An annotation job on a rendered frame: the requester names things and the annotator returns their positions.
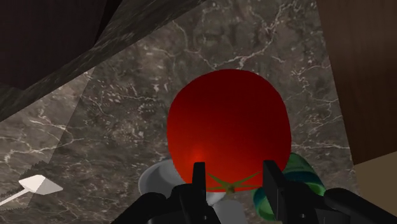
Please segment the white spatula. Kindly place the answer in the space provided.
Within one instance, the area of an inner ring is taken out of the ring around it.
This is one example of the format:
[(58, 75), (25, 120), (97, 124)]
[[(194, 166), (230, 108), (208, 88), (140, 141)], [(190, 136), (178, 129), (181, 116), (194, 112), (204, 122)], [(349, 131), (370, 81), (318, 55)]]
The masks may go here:
[(36, 193), (39, 195), (48, 195), (51, 193), (62, 191), (63, 188), (43, 175), (34, 175), (28, 178), (20, 179), (18, 181), (20, 185), (24, 188), (23, 190), (13, 194), (12, 196), (2, 200), (0, 206), (28, 193)]

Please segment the red tomato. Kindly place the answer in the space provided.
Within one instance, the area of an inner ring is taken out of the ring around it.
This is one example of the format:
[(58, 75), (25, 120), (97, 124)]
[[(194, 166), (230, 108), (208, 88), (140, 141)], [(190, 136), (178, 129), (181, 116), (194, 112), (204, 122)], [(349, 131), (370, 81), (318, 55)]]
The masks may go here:
[(182, 180), (205, 163), (208, 192), (253, 190), (262, 185), (263, 161), (284, 170), (291, 153), (288, 112), (278, 91), (260, 75), (213, 71), (189, 82), (167, 116), (167, 142)]

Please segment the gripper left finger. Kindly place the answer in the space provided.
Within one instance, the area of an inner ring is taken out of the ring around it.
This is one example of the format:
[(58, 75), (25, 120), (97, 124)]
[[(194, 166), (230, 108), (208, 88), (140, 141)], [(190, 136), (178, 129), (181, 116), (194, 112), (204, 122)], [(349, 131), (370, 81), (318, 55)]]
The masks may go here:
[(175, 186), (170, 197), (148, 192), (140, 196), (111, 224), (221, 224), (208, 205), (205, 191), (205, 163), (193, 166), (192, 182)]

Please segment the dark wooden cabinet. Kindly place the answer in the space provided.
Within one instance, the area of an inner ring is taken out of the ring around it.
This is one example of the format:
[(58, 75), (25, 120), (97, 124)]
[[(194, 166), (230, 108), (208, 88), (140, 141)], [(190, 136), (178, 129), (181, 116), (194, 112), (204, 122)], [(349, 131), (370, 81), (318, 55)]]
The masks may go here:
[(91, 49), (123, 0), (0, 0), (0, 84), (27, 89)]

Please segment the green and teal striped cup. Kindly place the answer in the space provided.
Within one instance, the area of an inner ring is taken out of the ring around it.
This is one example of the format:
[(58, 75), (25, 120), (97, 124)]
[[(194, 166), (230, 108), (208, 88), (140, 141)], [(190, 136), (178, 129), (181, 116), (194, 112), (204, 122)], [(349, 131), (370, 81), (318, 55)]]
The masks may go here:
[[(290, 181), (305, 183), (316, 194), (323, 196), (326, 188), (312, 166), (302, 156), (291, 153), (284, 168), (284, 177)], [(274, 221), (274, 214), (263, 188), (251, 191), (254, 208), (258, 216), (267, 221)]]

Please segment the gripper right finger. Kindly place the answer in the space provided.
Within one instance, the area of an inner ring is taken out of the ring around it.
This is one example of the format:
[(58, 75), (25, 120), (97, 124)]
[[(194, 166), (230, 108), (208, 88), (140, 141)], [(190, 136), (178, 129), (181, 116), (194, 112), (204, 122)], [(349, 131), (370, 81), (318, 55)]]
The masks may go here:
[(263, 162), (263, 190), (282, 224), (397, 224), (397, 217), (344, 188), (323, 196), (288, 181), (272, 160)]

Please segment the grey bowl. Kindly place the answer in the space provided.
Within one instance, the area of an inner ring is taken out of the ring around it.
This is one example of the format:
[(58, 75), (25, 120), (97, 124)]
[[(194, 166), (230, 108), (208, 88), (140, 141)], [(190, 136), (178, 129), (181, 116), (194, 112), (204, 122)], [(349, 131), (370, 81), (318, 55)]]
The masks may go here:
[[(170, 197), (172, 189), (184, 184), (174, 167), (172, 159), (166, 159), (146, 169), (139, 178), (138, 187), (142, 194), (156, 192)], [(248, 224), (243, 205), (236, 200), (223, 200), (225, 192), (206, 193), (207, 203), (216, 212), (221, 224)]]

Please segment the brown wooden cabinet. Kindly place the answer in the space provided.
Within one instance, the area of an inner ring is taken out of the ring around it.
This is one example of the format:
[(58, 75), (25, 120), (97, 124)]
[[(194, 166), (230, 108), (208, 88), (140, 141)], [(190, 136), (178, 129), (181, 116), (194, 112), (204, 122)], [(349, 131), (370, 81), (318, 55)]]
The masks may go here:
[(316, 0), (359, 191), (397, 216), (397, 0)]

